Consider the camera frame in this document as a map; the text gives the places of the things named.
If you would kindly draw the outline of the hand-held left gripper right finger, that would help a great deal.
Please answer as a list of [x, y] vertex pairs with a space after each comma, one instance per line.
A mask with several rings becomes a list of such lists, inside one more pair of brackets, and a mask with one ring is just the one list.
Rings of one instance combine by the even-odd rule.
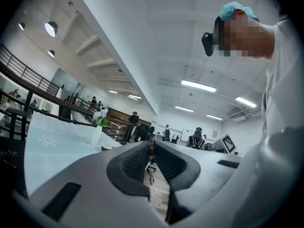
[[166, 222], [179, 222], [207, 204], [231, 178], [241, 160], [234, 154], [157, 141], [155, 162], [170, 187]]

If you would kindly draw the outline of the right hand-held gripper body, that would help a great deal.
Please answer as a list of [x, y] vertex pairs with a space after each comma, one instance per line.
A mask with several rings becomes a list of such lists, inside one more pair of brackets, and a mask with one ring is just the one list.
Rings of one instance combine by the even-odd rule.
[[211, 145], [211, 151], [234, 154], [237, 151], [235, 144], [228, 134], [221, 137]]

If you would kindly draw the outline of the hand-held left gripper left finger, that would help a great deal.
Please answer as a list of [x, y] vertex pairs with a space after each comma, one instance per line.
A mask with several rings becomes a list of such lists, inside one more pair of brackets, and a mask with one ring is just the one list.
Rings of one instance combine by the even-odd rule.
[[13, 198], [40, 228], [165, 228], [150, 203], [142, 177], [148, 143], [138, 142], [83, 157], [43, 183], [25, 199]]

